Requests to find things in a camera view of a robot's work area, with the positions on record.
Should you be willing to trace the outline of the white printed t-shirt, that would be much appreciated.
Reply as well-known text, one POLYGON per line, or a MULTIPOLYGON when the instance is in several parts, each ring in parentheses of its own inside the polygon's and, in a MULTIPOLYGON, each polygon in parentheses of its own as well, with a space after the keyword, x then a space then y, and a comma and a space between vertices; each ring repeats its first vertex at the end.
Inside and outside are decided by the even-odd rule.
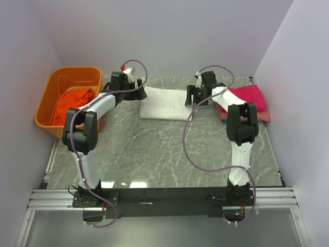
POLYGON ((192 112, 191 106, 185 106, 187 91, 167 90, 146 86, 147 98, 140 106, 143 119, 186 121, 192 112))

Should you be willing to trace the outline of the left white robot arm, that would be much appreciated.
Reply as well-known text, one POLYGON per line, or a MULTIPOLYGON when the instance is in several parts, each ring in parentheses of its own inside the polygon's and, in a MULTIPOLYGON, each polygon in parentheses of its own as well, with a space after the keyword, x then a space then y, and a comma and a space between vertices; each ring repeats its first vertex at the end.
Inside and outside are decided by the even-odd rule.
POLYGON ((73 155, 79 186, 74 201, 96 206, 102 198, 101 179, 95 168, 94 149, 98 142, 98 120, 122 101, 143 100, 147 94, 140 79, 133 80, 133 69, 111 74, 99 95, 91 102, 66 112, 62 142, 73 155))

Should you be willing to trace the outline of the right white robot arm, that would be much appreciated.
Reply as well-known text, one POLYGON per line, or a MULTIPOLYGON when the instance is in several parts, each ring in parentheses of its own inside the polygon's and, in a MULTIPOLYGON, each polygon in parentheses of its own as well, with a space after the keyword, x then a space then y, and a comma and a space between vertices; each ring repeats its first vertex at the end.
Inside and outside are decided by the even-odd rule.
POLYGON ((187 87, 185 105, 207 105, 212 99, 227 112, 226 134, 232 146, 232 168, 226 200, 239 204, 252 196, 248 171, 251 148, 259 133, 256 106, 234 95, 223 83, 218 83, 213 71, 197 72, 195 78, 196 85, 187 87))

